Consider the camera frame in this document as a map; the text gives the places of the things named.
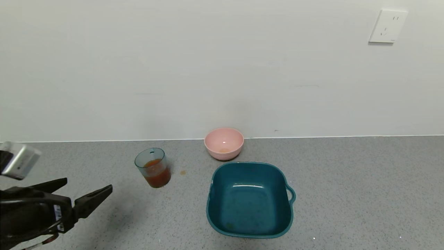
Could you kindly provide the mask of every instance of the speckled countertop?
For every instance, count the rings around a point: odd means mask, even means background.
[[[1,189],[68,177],[56,194],[74,200],[114,186],[89,218],[44,249],[444,249],[444,137],[246,140],[235,160],[279,167],[297,193],[293,225],[275,239],[226,237],[209,225],[208,189],[222,163],[203,141],[32,145],[43,152],[39,162],[23,181],[3,177]],[[133,164],[150,147],[172,163],[160,189]]]

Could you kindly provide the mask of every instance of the white wall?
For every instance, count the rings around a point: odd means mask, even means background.
[[[407,10],[393,45],[367,43]],[[0,140],[444,134],[444,1],[0,1]]]

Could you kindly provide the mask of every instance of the teal plastic basin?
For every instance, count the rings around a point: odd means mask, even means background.
[[[287,190],[292,197],[289,200]],[[219,233],[244,238],[276,238],[293,222],[294,190],[277,167],[229,162],[213,174],[206,216]]]

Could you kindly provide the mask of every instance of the wall socket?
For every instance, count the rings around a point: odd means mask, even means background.
[[[407,14],[407,11],[382,9],[379,12],[378,20],[376,20],[369,42],[394,43],[401,32]]]

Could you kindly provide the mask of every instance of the bowl rim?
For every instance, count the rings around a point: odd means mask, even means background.
[[[242,136],[242,143],[241,143],[241,145],[240,145],[237,149],[235,149],[235,150],[233,150],[233,151],[229,151],[229,152],[223,152],[223,153],[220,153],[220,152],[216,152],[216,151],[211,150],[211,149],[207,146],[207,144],[206,144],[206,139],[207,139],[207,137],[208,137],[212,132],[214,132],[214,131],[216,131],[216,130],[219,130],[219,129],[231,129],[231,130],[234,130],[234,131],[238,132],[238,133]],[[237,129],[233,129],[233,128],[229,128],[229,127],[222,127],[222,128],[213,129],[213,130],[211,130],[211,131],[205,136],[205,138],[203,139],[203,144],[205,145],[206,149],[207,149],[208,151],[211,151],[211,152],[213,152],[213,153],[215,153],[215,154],[219,154],[219,155],[226,155],[226,154],[229,154],[229,153],[236,152],[237,150],[239,150],[240,148],[242,148],[242,146],[244,145],[244,142],[245,142],[244,135],[243,135],[239,130],[237,130]]]
[[[277,234],[270,234],[270,235],[251,235],[251,234],[236,234],[236,233],[229,233],[229,232],[223,231],[222,229],[216,227],[216,225],[215,225],[215,224],[213,223],[213,221],[211,220],[211,218],[210,218],[210,213],[209,213],[208,209],[209,209],[209,206],[210,206],[210,193],[211,193],[211,188],[213,187],[213,180],[214,180],[214,177],[215,177],[216,173],[217,173],[222,167],[224,167],[224,166],[226,166],[226,165],[239,164],[239,163],[268,165],[268,166],[274,167],[275,169],[277,169],[277,170],[282,174],[282,176],[283,176],[283,178],[284,178],[284,182],[285,182],[285,187],[286,187],[286,189],[287,189],[288,191],[290,191],[291,194],[292,194],[292,197],[291,197],[291,199],[289,200],[289,207],[290,207],[290,213],[291,213],[290,221],[289,221],[288,226],[287,226],[282,232],[277,233]],[[291,187],[288,185],[287,178],[285,177],[284,172],[282,172],[282,170],[280,170],[280,169],[279,169],[278,167],[276,167],[275,165],[272,165],[272,164],[270,164],[270,163],[266,163],[266,162],[256,162],[256,161],[232,161],[232,162],[227,162],[227,163],[222,164],[221,166],[219,166],[219,167],[216,169],[216,171],[213,173],[213,176],[211,177],[210,190],[208,191],[208,198],[207,198],[207,200],[206,200],[206,218],[207,218],[209,224],[211,225],[211,227],[212,227],[214,230],[216,230],[216,232],[218,232],[218,233],[220,233],[220,234],[223,234],[223,235],[226,235],[226,236],[240,237],[240,238],[262,238],[262,239],[267,239],[267,238],[278,238],[278,237],[280,237],[280,236],[286,234],[286,233],[290,230],[290,228],[291,228],[291,226],[292,226],[292,224],[293,224],[293,217],[294,217],[293,205],[294,205],[294,202],[296,201],[296,199],[297,199],[296,192],[294,192],[294,189],[291,188]]]

